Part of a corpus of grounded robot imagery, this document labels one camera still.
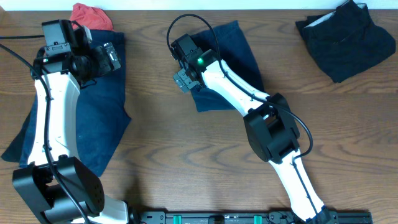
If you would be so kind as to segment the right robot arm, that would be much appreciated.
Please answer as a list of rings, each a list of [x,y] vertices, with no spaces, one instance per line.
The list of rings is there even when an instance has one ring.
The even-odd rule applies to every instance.
[[[174,80],[182,91],[208,88],[242,115],[251,149],[276,171],[293,213],[305,223],[332,223],[303,166],[299,127],[308,128],[291,112],[287,100],[254,88],[229,68],[217,50],[202,51],[188,34],[168,47],[181,66]]]

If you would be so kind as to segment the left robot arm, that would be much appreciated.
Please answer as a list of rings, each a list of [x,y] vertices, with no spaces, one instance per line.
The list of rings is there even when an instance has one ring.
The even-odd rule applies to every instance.
[[[128,223],[127,204],[104,194],[76,146],[76,105],[82,86],[120,68],[113,44],[95,48],[75,21],[42,24],[46,45],[30,65],[37,93],[34,145],[12,183],[41,223]]]

